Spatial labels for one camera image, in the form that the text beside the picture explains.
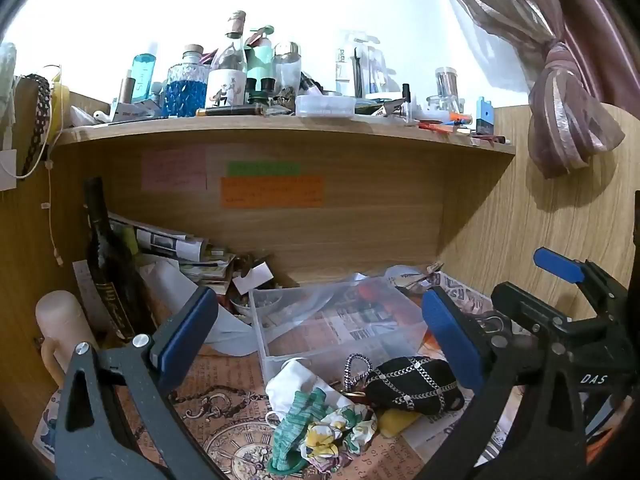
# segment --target green sticky note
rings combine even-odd
[[[226,176],[300,176],[300,163],[290,160],[230,160]]]

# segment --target pink sticky note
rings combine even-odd
[[[202,146],[142,152],[142,191],[206,190],[206,150]]]

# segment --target cork stopper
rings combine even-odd
[[[229,18],[229,28],[227,36],[233,39],[242,38],[242,32],[244,31],[244,19],[246,12],[244,10],[236,10]]]

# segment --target white wall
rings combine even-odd
[[[478,29],[454,0],[29,0],[5,41],[17,45],[19,73],[61,64],[72,90],[110,101],[149,40],[160,44],[154,80],[162,80],[184,44],[215,48],[237,9],[247,13],[245,31],[270,24],[274,44],[297,41],[303,69],[327,89],[335,88],[337,32],[358,29],[380,40],[393,80],[410,83],[418,102],[436,93],[434,70],[453,66],[467,111],[479,95],[494,106],[527,103],[511,46]]]

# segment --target blue clamp pad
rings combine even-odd
[[[491,106],[491,101],[485,101],[484,97],[479,97],[476,103],[476,119],[482,119],[483,121],[494,124],[494,107]]]
[[[422,318],[442,348],[458,383],[479,393],[484,385],[482,371],[486,355],[482,355],[482,349],[486,345],[478,322],[460,312],[439,286],[423,295]]]
[[[154,336],[151,361],[159,372],[158,391],[166,395],[187,375],[207,334],[218,318],[218,298],[200,286],[178,314],[165,322]]]
[[[546,247],[540,247],[533,253],[533,262],[547,272],[569,283],[581,283],[584,281],[584,273],[580,264],[555,253]]]

